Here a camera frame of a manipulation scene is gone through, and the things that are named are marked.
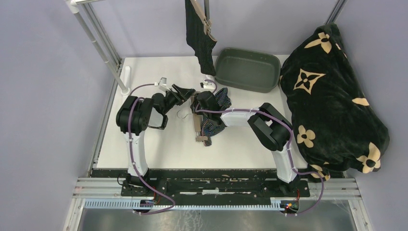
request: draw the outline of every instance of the hanging striped garment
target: hanging striped garment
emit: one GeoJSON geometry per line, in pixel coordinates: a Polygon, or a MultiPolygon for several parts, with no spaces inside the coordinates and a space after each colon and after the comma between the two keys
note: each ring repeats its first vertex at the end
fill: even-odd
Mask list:
{"type": "MultiPolygon", "coordinates": [[[[216,101],[218,105],[221,106],[220,111],[224,111],[225,109],[231,106],[231,99],[228,97],[228,88],[222,88],[216,94],[216,101]]],[[[225,125],[219,125],[216,121],[209,119],[205,114],[203,115],[203,120],[201,121],[201,136],[208,137],[208,140],[204,141],[204,146],[210,146],[212,144],[211,138],[212,136],[217,135],[218,133],[222,132],[225,129],[225,125]]]]}
{"type": "Polygon", "coordinates": [[[194,55],[198,58],[201,73],[205,75],[216,75],[213,64],[213,48],[217,43],[210,32],[204,33],[204,25],[200,17],[195,12],[190,0],[186,1],[186,40],[187,44],[193,48],[194,55]]]}

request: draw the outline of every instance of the black blanket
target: black blanket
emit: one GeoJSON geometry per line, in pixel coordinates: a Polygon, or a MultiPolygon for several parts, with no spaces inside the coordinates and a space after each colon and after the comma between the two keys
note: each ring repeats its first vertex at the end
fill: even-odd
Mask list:
{"type": "Polygon", "coordinates": [[[363,173],[379,170],[390,141],[388,129],[358,85],[336,24],[318,27],[296,48],[280,78],[309,170],[325,180],[330,171],[350,167],[363,173]]]}

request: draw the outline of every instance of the plastic tray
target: plastic tray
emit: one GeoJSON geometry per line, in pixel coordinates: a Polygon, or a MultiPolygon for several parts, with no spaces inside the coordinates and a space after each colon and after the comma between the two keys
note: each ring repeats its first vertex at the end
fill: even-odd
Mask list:
{"type": "Polygon", "coordinates": [[[215,78],[225,86],[268,93],[278,84],[280,66],[270,54],[225,48],[217,58],[215,78]]]}

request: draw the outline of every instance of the purple cable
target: purple cable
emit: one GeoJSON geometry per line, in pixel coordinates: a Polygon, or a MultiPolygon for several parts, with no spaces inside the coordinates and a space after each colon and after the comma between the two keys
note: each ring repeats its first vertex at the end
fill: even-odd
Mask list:
{"type": "MultiPolygon", "coordinates": [[[[140,85],[140,86],[136,87],[135,89],[133,89],[133,90],[130,92],[129,95],[131,95],[135,90],[137,90],[137,89],[139,89],[139,88],[141,88],[141,87],[145,87],[145,86],[154,86],[154,83],[140,85]]],[[[129,113],[129,120],[128,120],[128,122],[127,122],[127,124],[128,124],[128,125],[127,125],[127,128],[128,128],[127,130],[128,130],[128,134],[129,134],[129,140],[132,139],[132,133],[131,133],[131,130],[130,130],[130,124],[131,124],[131,118],[132,118],[132,115],[133,115],[133,110],[135,109],[136,104],[138,103],[138,101],[139,101],[139,100],[143,100],[143,99],[144,99],[143,97],[139,97],[139,98],[137,98],[137,99],[135,100],[135,102],[132,104],[132,108],[131,108],[130,113],[129,113]]],[[[163,208],[163,209],[160,209],[160,210],[157,210],[157,211],[154,211],[154,212],[139,213],[139,215],[158,214],[158,213],[165,212],[165,211],[167,211],[167,210],[173,208],[174,206],[176,206],[176,202],[175,202],[171,197],[169,197],[169,196],[165,195],[164,193],[161,193],[161,192],[159,192],[158,190],[154,189],[152,186],[150,186],[150,185],[143,179],[143,177],[141,177],[139,171],[137,170],[136,162],[135,162],[135,160],[134,160],[134,158],[133,158],[132,142],[129,142],[129,148],[130,148],[130,159],[131,159],[132,163],[134,163],[134,164],[133,164],[133,169],[135,169],[136,174],[138,175],[140,181],[141,181],[144,185],[146,185],[146,187],[148,187],[150,190],[152,190],[153,192],[156,192],[157,194],[161,195],[162,197],[168,199],[169,201],[171,201],[171,202],[173,203],[173,205],[170,206],[170,207],[163,208]]]]}
{"type": "Polygon", "coordinates": [[[261,112],[261,111],[258,111],[258,110],[252,110],[252,109],[231,109],[231,110],[225,110],[225,111],[210,111],[210,110],[203,110],[203,109],[198,110],[198,105],[197,105],[196,108],[195,108],[195,112],[196,113],[197,112],[207,112],[207,113],[256,112],[256,113],[259,113],[259,114],[261,114],[263,116],[266,116],[266,117],[270,118],[271,120],[273,120],[273,121],[279,123],[280,125],[284,126],[289,131],[289,133],[291,135],[286,147],[287,147],[287,151],[288,151],[289,161],[291,162],[292,171],[295,172],[297,175],[308,175],[308,174],[315,173],[316,175],[318,175],[320,177],[320,180],[321,180],[321,192],[320,192],[320,196],[319,196],[318,200],[316,201],[316,203],[313,206],[311,206],[310,208],[308,208],[308,209],[306,209],[306,210],[304,210],[304,211],[302,211],[300,213],[293,214],[293,215],[292,214],[286,214],[286,215],[297,216],[297,215],[303,214],[303,213],[305,213],[307,211],[310,211],[314,207],[316,207],[318,205],[318,203],[321,201],[321,198],[323,196],[323,191],[324,191],[323,177],[321,177],[321,175],[319,173],[317,173],[317,172],[313,172],[313,171],[311,171],[311,172],[298,172],[296,169],[294,169],[292,153],[290,151],[290,144],[291,144],[291,141],[292,141],[294,135],[293,135],[293,131],[291,130],[291,128],[289,126],[287,126],[285,123],[283,123],[282,121],[278,120],[277,118],[275,118],[275,117],[273,117],[273,116],[271,116],[271,115],[269,115],[269,114],[267,114],[265,112],[261,112]]]}
{"type": "Polygon", "coordinates": [[[210,83],[214,83],[214,85],[216,86],[216,88],[214,89],[214,91],[213,91],[213,94],[217,91],[217,83],[215,82],[215,81],[212,81],[212,80],[210,80],[210,79],[204,79],[204,81],[205,82],[210,82],[210,83]]]}

